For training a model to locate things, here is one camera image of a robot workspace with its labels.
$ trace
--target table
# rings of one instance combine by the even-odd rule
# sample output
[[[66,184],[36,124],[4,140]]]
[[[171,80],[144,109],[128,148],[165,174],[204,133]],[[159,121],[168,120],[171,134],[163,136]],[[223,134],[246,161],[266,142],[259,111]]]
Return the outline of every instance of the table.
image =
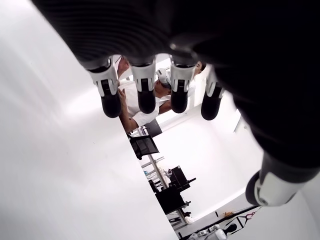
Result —
[[[27,0],[1,9],[0,239],[178,239],[66,44]]]

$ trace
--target black fingertip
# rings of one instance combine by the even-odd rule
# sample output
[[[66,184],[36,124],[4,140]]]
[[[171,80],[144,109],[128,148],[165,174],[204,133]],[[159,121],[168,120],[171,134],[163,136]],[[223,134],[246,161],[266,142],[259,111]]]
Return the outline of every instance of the black fingertip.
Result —
[[[204,93],[202,106],[201,106],[201,115],[205,120],[211,121],[216,118],[219,112],[221,103],[221,98],[218,97],[209,97]]]
[[[245,189],[245,197],[246,200],[255,206],[259,206],[260,204],[258,204],[257,200],[256,200],[256,196],[255,196],[255,185],[257,180],[259,179],[259,172],[258,171],[255,175],[252,176],[252,178],[250,179],[250,181],[248,182],[248,184],[246,185],[246,189]]]
[[[138,103],[141,112],[145,114],[152,113],[156,108],[155,92],[152,91],[138,91]]]
[[[102,109],[104,114],[109,118],[116,118],[121,113],[121,101],[119,93],[115,95],[105,95],[101,97]]]
[[[177,114],[183,113],[187,109],[187,105],[188,105],[188,92],[171,91],[171,108],[175,113]]]

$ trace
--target person's hand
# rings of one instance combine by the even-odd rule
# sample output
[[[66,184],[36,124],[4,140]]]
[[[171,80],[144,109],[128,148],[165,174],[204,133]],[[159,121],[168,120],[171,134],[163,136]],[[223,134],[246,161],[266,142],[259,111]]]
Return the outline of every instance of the person's hand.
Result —
[[[125,71],[127,71],[129,67],[130,65],[128,60],[124,56],[122,56],[117,69],[118,77],[120,77]]]
[[[119,96],[120,96],[120,101],[121,101],[121,106],[122,109],[127,109],[127,103],[126,103],[126,90],[123,89],[122,91],[120,89],[118,89],[119,92]]]

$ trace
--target robotic hand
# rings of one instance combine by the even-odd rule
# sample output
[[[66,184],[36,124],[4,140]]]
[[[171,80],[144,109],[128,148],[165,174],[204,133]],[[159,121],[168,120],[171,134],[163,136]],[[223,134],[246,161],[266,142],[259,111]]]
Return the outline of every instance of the robotic hand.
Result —
[[[112,55],[127,57],[144,113],[155,107],[156,54],[172,56],[176,113],[186,109],[197,60],[214,65],[218,81],[211,72],[202,116],[214,119],[228,90],[264,150],[261,170],[246,189],[251,204],[286,204],[319,173],[319,140],[313,137],[320,134],[319,64],[309,60],[317,57],[319,45],[317,11],[298,2],[274,10],[220,1],[194,11],[192,4],[174,0],[32,1],[89,72],[110,118],[121,113]],[[186,18],[186,13],[193,15]],[[301,82],[308,87],[301,88]]]

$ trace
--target person's arm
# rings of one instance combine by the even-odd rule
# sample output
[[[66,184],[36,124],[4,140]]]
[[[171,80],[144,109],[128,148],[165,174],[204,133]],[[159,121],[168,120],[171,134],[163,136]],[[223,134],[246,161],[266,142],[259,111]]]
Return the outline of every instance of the person's arm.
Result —
[[[120,121],[122,123],[122,126],[125,130],[126,133],[129,133],[135,129],[138,128],[138,124],[136,123],[136,121],[134,119],[130,119],[129,118],[129,114],[128,114],[128,107],[126,104],[126,91],[125,89],[118,90],[119,91],[119,95],[120,95],[120,100],[121,100],[121,107],[122,107],[122,111],[121,114],[119,115]]]
[[[170,110],[171,110],[171,100],[168,100],[159,107],[159,114],[164,114]]]

